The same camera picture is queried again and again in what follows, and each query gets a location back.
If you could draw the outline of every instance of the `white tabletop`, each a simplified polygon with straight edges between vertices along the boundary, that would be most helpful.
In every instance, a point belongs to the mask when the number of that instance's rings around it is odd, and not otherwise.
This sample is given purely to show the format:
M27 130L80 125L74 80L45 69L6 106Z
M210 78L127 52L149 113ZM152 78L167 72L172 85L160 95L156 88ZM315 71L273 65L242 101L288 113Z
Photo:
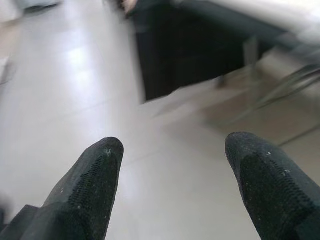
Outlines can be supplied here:
M320 0L209 0L320 43Z

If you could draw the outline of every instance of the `tiled floor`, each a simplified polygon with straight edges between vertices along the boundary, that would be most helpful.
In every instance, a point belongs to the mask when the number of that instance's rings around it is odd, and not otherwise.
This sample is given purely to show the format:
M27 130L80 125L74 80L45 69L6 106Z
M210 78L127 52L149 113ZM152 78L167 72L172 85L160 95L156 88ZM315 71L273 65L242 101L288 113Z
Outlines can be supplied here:
M114 136L125 154L106 239L259 239L225 157L230 130L213 121L242 88L209 81L141 105L133 42L101 0L65 0L23 21L16 74L0 87L0 192L11 215L41 206L86 147ZM318 183L319 137L285 148Z

